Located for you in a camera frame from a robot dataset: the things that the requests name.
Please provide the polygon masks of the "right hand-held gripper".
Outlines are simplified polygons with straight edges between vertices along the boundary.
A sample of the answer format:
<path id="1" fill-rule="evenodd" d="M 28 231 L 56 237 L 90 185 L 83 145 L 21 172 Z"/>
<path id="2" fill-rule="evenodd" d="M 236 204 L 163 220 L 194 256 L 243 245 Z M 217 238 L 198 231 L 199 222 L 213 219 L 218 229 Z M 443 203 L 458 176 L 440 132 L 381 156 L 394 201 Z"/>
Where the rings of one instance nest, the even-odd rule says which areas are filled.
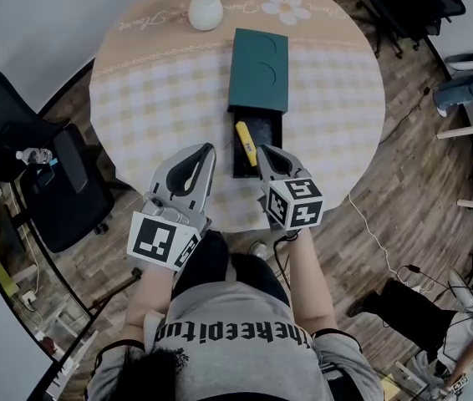
<path id="1" fill-rule="evenodd" d="M 272 230 L 297 231 L 321 223 L 323 195 L 296 156 L 275 146 L 259 145 L 257 164 L 265 181 L 259 202 Z"/>

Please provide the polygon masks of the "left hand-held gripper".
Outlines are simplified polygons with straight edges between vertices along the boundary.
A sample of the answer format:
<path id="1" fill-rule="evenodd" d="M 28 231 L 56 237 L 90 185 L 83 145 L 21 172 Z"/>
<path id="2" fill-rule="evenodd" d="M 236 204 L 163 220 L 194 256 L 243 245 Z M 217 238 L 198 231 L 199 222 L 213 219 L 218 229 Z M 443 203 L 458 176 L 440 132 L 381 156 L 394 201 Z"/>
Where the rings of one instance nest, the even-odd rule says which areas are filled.
<path id="1" fill-rule="evenodd" d="M 182 149 L 155 170 L 151 195 L 133 213 L 127 255 L 180 271 L 198 247 L 211 220 L 205 215 L 216 167 L 213 144 Z"/>

